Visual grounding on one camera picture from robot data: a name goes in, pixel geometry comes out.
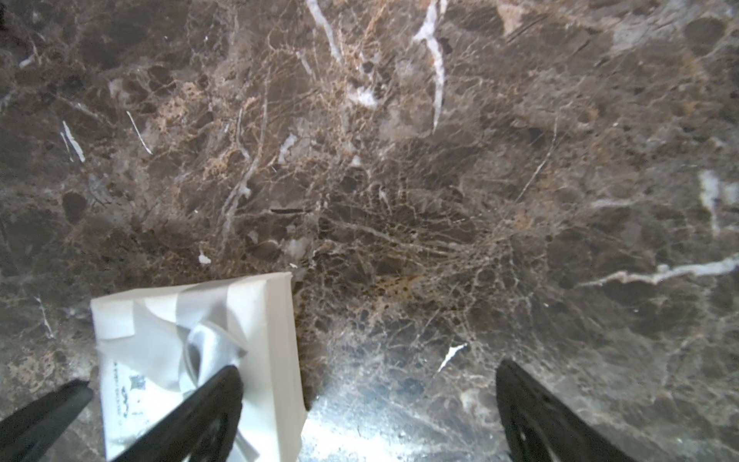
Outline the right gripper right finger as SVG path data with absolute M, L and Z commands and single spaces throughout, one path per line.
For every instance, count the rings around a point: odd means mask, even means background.
M 496 369 L 498 413 L 513 461 L 631 461 L 523 367 Z

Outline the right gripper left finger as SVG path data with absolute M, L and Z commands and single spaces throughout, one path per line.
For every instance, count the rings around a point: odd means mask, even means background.
M 222 368 L 117 460 L 227 460 L 236 440 L 243 394 L 238 369 Z

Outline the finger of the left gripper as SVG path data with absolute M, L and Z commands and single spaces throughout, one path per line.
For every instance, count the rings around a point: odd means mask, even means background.
M 40 461 L 87 407 L 94 391 L 74 379 L 1 421 L 1 460 Z

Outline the white lift-off box lid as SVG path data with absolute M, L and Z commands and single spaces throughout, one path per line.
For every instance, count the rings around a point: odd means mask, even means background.
M 231 459 L 297 460 L 307 410 L 291 282 L 268 273 L 93 300 L 107 459 L 233 366 L 244 394 Z

